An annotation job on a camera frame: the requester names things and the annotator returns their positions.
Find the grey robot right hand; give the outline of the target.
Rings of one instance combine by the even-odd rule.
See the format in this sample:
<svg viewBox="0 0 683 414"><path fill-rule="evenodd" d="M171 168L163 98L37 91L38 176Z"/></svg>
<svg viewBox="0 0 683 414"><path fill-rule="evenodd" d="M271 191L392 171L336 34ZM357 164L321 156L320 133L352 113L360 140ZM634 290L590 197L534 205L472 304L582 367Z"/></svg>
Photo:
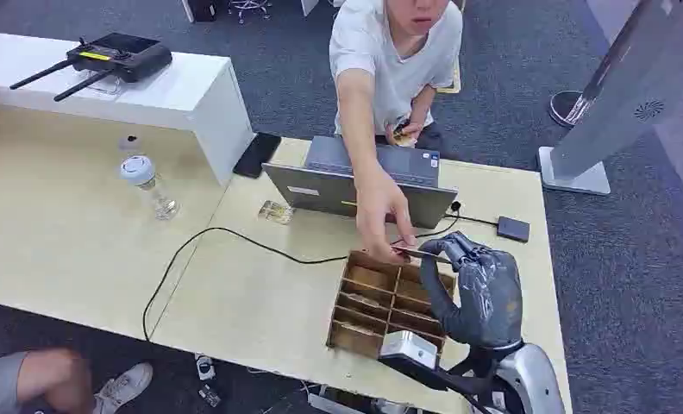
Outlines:
<svg viewBox="0 0 683 414"><path fill-rule="evenodd" d="M522 340L523 294L512 254L471 241L460 231L419 248L419 278L432 313L451 339L481 348L509 348ZM460 302L443 286L435 257L444 253L457 272Z"/></svg>

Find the person's right hand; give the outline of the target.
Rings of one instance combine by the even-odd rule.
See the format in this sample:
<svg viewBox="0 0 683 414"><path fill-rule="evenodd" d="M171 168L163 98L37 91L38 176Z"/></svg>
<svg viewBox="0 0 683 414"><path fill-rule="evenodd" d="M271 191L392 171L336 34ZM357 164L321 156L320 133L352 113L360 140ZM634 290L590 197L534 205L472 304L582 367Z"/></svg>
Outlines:
<svg viewBox="0 0 683 414"><path fill-rule="evenodd" d="M380 166L354 171L356 190L356 225L367 252L377 260L402 264L410 259L405 252L394 249L386 235L386 219L392 215L398 234L407 247L414 246L416 237L411 225L408 200L392 178Z"/></svg>

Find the person's left hand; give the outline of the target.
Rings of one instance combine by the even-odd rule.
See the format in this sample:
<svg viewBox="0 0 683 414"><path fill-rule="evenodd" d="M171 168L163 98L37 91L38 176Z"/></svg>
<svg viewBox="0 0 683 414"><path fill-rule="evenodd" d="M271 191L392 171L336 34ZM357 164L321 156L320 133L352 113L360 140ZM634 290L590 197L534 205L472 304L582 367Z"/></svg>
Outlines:
<svg viewBox="0 0 683 414"><path fill-rule="evenodd" d="M398 147L415 147L422 133L424 121L411 121L399 118L385 127L385 138L388 144Z"/></svg>

